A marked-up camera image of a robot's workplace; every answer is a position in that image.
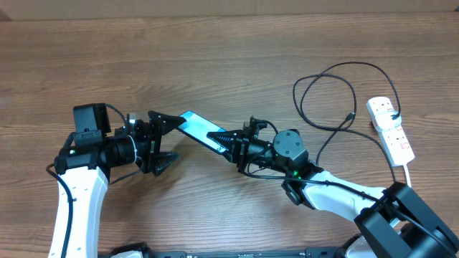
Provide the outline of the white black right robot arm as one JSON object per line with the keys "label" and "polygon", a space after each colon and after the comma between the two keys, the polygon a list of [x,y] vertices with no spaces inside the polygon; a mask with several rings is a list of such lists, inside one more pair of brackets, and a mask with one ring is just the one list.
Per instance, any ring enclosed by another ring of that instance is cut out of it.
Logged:
{"label": "white black right robot arm", "polygon": [[243,176],[280,181],[295,205],[354,222],[359,236],[344,247],[344,257],[458,256],[458,237],[407,184],[384,188],[339,178],[308,157],[295,129],[260,140],[270,124],[250,118],[239,130],[211,125],[204,137]]}

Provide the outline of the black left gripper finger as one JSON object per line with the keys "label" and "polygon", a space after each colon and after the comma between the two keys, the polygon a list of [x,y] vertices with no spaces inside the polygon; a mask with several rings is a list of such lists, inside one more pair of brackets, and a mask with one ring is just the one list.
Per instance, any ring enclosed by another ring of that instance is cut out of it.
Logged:
{"label": "black left gripper finger", "polygon": [[179,157],[177,152],[160,152],[151,156],[151,172],[160,176]]}
{"label": "black left gripper finger", "polygon": [[148,116],[149,123],[152,126],[152,131],[155,135],[166,135],[186,122],[186,119],[183,117],[166,115],[152,110],[148,111]]}

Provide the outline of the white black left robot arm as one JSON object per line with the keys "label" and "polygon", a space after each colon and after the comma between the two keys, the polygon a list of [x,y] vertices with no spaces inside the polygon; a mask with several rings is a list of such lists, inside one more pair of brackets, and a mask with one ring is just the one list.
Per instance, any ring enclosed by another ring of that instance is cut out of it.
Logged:
{"label": "white black left robot arm", "polygon": [[178,153],[161,151],[161,139],[185,118],[148,112],[144,122],[110,126],[107,103],[73,108],[75,131],[67,137],[54,163],[46,167],[58,182],[57,217],[50,257],[96,257],[103,199],[112,184],[112,168],[135,164],[141,173],[159,176]]}

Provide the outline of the Samsung Galaxy smartphone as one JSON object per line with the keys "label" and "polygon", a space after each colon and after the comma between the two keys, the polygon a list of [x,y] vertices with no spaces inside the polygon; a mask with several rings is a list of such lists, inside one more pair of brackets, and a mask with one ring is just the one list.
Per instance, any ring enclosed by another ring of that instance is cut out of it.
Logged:
{"label": "Samsung Galaxy smartphone", "polygon": [[207,137],[207,133],[225,132],[225,129],[190,110],[182,113],[180,117],[185,119],[185,122],[178,127],[180,132],[217,154],[226,151],[220,144]]}

